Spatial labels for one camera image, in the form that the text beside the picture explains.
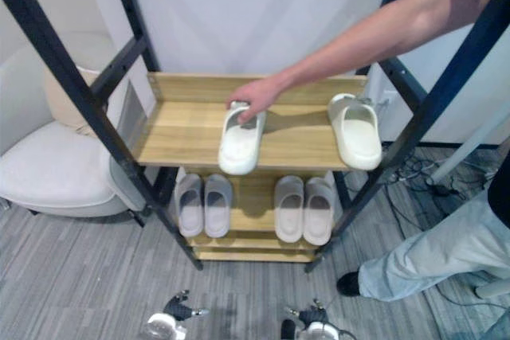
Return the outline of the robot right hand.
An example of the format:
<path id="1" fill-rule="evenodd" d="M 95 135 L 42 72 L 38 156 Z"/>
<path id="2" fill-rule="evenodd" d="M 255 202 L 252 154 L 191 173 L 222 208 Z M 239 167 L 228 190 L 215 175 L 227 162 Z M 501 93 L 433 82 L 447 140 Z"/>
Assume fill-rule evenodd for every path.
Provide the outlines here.
<path id="1" fill-rule="evenodd" d="M 297 309 L 286 306 L 284 311 L 292 316 L 297 317 L 306 326 L 312 322 L 329 321 L 328 313 L 324 305 L 317 298 L 313 299 L 313 304 L 307 309 L 298 311 Z"/>

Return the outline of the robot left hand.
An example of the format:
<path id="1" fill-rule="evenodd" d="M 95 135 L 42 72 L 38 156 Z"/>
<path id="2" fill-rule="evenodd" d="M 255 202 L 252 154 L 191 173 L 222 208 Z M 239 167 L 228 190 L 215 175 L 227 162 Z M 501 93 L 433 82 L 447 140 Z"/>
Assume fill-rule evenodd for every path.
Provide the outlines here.
<path id="1" fill-rule="evenodd" d="M 178 322 L 183 322 L 192 317 L 205 316 L 210 313 L 206 308 L 190 308 L 184 304 L 188 300 L 189 289 L 181 290 L 174 295 L 163 308 L 163 313 L 171 315 Z"/>

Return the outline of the person's hand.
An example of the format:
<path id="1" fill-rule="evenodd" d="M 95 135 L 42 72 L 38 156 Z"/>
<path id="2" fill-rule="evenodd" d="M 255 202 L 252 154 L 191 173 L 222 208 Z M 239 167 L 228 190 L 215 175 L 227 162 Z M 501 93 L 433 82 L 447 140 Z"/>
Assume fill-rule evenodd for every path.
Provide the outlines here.
<path id="1" fill-rule="evenodd" d="M 255 80 L 237 88 L 226 101 L 229 106 L 234 101 L 246 102 L 249 107 L 238 117 L 237 121 L 243 125 L 262 111 L 266 111 L 287 88 L 288 81 L 283 77 L 270 76 Z"/>

